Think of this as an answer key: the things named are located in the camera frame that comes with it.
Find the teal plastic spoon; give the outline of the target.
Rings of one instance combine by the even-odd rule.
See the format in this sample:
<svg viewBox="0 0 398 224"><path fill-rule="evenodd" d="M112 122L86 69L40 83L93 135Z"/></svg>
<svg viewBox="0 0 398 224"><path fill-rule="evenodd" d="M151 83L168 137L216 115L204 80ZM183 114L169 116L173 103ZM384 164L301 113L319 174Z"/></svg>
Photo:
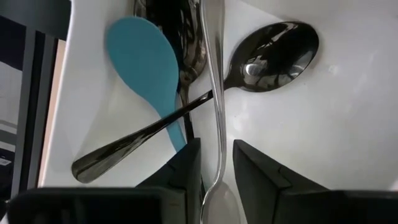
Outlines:
<svg viewBox="0 0 398 224"><path fill-rule="evenodd" d="M160 29L141 17L123 17L106 32L106 51L123 82L164 118L176 110L179 69Z"/></svg>

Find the white plastic tray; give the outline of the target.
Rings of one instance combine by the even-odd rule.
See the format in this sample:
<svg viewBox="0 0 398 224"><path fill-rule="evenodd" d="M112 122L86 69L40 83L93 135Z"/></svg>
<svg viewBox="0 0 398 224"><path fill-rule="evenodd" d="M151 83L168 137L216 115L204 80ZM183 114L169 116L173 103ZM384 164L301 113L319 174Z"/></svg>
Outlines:
<svg viewBox="0 0 398 224"><path fill-rule="evenodd" d="M134 0L71 0L39 185L76 186L72 162L158 119L110 64L104 34ZM228 142L242 139L329 189L398 190L398 0L225 0L224 61L252 31L298 20L315 60L266 93L225 93Z"/></svg>

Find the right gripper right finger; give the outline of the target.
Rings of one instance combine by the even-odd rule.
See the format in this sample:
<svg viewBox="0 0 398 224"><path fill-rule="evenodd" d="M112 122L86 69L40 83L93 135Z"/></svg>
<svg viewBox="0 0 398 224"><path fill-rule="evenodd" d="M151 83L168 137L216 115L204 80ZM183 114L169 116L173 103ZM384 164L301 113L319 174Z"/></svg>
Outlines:
<svg viewBox="0 0 398 224"><path fill-rule="evenodd" d="M240 139L233 163L248 224L398 224L398 192L330 190Z"/></svg>

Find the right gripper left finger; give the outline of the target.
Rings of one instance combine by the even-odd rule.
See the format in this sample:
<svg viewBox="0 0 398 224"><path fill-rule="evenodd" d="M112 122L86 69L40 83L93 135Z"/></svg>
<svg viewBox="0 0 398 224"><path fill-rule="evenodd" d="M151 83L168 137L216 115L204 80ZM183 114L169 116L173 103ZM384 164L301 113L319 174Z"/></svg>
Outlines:
<svg viewBox="0 0 398 224"><path fill-rule="evenodd" d="M8 224L200 224L201 142L136 187L47 187L8 204Z"/></svg>

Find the slim bright steel spoon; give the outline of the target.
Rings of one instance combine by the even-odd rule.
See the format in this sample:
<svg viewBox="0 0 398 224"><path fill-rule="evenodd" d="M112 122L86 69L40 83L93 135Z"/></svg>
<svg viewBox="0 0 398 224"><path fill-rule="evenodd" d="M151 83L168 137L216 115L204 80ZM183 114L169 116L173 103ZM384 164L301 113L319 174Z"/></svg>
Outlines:
<svg viewBox="0 0 398 224"><path fill-rule="evenodd" d="M223 181L228 151L223 85L224 0L201 0L200 14L218 134L216 174L203 199L200 224L234 224L240 222L239 208L236 197Z"/></svg>

